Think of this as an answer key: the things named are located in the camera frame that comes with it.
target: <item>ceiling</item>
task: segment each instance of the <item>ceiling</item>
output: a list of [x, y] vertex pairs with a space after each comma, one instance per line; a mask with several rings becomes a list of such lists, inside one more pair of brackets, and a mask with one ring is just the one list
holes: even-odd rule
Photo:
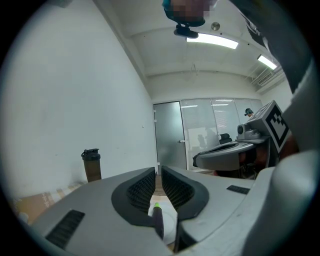
[[[228, 0], [218, 1], [205, 17], [206, 23], [192, 30], [239, 42], [236, 49], [205, 43], [187, 43], [174, 35], [176, 23], [168, 19], [162, 0], [95, 0], [122, 43], [140, 76], [172, 72], [213, 71], [257, 77], [266, 66], [257, 58], [271, 59], [269, 52], [252, 40], [240, 12]], [[220, 23], [213, 31], [211, 24]]]

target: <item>white ceiling beam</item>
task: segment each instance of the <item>white ceiling beam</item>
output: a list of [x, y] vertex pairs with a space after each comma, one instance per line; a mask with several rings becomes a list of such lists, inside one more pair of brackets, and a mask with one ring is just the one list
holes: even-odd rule
[[174, 62], [174, 63], [165, 64], [165, 65], [146, 67], [145, 76], [150, 77], [150, 76], [176, 73], [176, 72], [186, 72], [186, 71], [189, 72], [193, 64], [195, 65], [198, 71], [223, 72], [223, 73], [241, 75], [245, 77], [248, 75], [248, 72], [249, 72], [248, 69], [246, 68], [241, 68], [239, 66], [234, 66], [230, 64], [220, 65], [214, 62], [195, 61], [195, 62], [185, 62], [185, 63]]

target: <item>white wall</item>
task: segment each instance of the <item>white wall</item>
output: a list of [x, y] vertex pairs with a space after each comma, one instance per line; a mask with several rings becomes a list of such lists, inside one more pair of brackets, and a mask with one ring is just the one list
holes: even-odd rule
[[11, 196], [85, 180], [84, 149], [100, 149], [102, 178], [157, 164], [151, 99], [93, 2], [44, 5], [11, 49], [1, 83]]
[[179, 72], [151, 76], [146, 89], [153, 103], [196, 98], [248, 98], [260, 99], [245, 77], [228, 74], [200, 72]]
[[280, 83], [261, 96], [263, 105], [275, 100], [282, 111], [285, 111], [287, 109], [287, 107], [290, 105], [291, 99], [292, 92], [287, 80]]

